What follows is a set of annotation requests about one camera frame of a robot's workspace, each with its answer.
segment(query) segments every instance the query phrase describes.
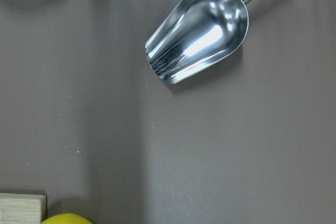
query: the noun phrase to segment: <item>gray table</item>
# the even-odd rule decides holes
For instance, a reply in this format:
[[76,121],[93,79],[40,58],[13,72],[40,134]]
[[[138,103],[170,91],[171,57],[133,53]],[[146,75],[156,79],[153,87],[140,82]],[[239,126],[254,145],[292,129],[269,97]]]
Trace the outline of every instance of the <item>gray table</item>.
[[95,223],[336,223],[336,2],[254,0],[176,85],[144,43],[180,0],[0,0],[0,191]]

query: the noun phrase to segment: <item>stainless steel scoop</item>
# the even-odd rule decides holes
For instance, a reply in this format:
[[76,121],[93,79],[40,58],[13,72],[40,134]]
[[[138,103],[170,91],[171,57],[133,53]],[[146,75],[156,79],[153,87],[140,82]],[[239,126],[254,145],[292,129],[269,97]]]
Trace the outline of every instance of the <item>stainless steel scoop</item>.
[[169,83],[232,54],[248,29],[251,0],[182,0],[145,44],[154,72]]

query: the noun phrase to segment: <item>yellow round object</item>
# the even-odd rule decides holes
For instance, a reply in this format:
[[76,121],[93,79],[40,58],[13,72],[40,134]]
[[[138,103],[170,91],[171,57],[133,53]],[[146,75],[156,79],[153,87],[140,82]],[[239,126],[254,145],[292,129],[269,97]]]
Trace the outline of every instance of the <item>yellow round object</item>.
[[55,215],[44,222],[42,224],[93,224],[88,219],[75,214],[61,214]]

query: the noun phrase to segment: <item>wooden block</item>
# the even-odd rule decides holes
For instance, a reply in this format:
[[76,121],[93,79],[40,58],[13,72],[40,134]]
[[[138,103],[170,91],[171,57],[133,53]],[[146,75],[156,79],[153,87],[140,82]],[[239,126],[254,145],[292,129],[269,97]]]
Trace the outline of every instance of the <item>wooden block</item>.
[[0,194],[0,224],[40,224],[46,213],[44,195]]

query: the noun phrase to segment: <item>metal scoop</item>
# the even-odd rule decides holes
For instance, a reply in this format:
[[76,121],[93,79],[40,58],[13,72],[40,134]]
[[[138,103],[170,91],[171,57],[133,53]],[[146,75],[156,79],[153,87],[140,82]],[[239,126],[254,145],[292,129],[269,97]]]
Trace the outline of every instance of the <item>metal scoop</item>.
[[163,81],[177,83],[232,54],[248,29],[251,0],[182,0],[145,44]]

